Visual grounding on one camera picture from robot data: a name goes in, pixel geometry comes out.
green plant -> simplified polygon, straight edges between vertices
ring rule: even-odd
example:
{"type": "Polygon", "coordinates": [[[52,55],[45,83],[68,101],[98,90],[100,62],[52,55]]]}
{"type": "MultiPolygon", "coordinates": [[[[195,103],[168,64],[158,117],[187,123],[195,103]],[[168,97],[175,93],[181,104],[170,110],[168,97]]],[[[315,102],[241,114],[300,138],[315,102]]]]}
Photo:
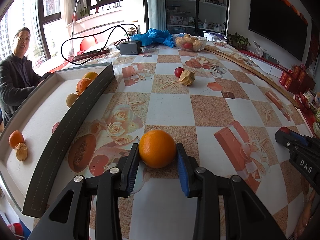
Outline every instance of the green plant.
{"type": "Polygon", "coordinates": [[[235,33],[234,35],[228,33],[227,38],[228,43],[236,49],[246,49],[248,44],[249,46],[251,46],[248,38],[245,38],[244,36],[238,33],[235,33]]]}
{"type": "Polygon", "coordinates": [[[81,17],[86,17],[86,16],[90,15],[89,8],[87,8],[87,7],[81,8],[80,15],[81,15],[81,17]]]}

wooden stick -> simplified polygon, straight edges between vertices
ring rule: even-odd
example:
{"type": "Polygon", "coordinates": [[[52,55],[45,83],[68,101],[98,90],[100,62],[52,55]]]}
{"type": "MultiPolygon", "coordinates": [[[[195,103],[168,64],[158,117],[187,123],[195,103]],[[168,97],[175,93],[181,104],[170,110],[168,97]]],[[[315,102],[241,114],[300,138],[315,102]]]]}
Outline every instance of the wooden stick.
{"type": "Polygon", "coordinates": [[[282,95],[284,95],[290,101],[290,103],[292,103],[296,108],[299,109],[298,103],[290,95],[288,95],[288,93],[284,89],[282,89],[276,82],[274,82],[271,78],[268,78],[265,75],[263,75],[262,73],[260,73],[258,70],[254,69],[252,67],[249,67],[248,65],[243,64],[242,62],[239,62],[234,57],[232,57],[230,55],[227,55],[227,54],[225,54],[225,53],[223,53],[221,51],[217,51],[216,49],[214,49],[213,46],[205,46],[204,49],[207,50],[207,51],[216,53],[219,56],[225,57],[226,59],[231,60],[232,62],[238,64],[239,66],[245,68],[246,70],[249,70],[250,72],[252,72],[256,76],[262,78],[270,86],[274,87],[278,92],[280,92],[282,95]]]}

gray blazer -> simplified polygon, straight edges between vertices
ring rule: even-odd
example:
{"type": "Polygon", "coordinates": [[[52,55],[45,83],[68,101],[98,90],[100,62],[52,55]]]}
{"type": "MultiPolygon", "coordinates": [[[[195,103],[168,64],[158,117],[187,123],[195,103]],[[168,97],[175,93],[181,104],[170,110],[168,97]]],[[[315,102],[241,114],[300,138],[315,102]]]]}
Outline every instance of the gray blazer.
{"type": "Polygon", "coordinates": [[[0,108],[2,110],[4,126],[18,109],[21,103],[30,95],[40,81],[44,80],[36,74],[32,68],[32,62],[24,58],[25,75],[31,86],[25,82],[22,77],[23,70],[20,59],[13,54],[10,54],[0,62],[0,108]]]}

silver bolt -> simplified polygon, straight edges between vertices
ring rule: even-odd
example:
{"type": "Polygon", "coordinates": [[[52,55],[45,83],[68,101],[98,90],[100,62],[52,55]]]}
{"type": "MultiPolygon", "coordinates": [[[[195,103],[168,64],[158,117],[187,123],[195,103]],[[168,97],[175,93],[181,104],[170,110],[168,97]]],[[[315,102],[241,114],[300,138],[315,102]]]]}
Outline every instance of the silver bolt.
{"type": "Polygon", "coordinates": [[[204,167],[198,167],[198,168],[196,168],[196,172],[205,173],[205,168],[204,167]]]}
{"type": "Polygon", "coordinates": [[[111,174],[116,174],[116,173],[118,173],[120,170],[119,170],[119,168],[117,168],[117,167],[114,167],[114,168],[111,168],[110,169],[110,173],[111,174]]]}
{"type": "Polygon", "coordinates": [[[80,182],[83,179],[83,177],[81,175],[75,176],[75,178],[73,179],[75,182],[80,182]]]}
{"type": "Polygon", "coordinates": [[[233,180],[234,182],[240,182],[240,181],[241,181],[241,177],[238,176],[238,175],[235,175],[235,176],[232,176],[232,180],[233,180]]]}

glass bowl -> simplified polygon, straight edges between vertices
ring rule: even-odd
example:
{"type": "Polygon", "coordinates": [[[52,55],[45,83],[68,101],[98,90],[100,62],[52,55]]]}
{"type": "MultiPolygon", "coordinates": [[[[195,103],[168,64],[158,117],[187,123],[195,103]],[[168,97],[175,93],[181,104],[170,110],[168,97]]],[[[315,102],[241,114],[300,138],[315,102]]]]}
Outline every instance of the glass bowl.
{"type": "Polygon", "coordinates": [[[172,34],[174,44],[186,51],[201,51],[207,44],[206,37],[191,36],[187,33],[172,34]]]}

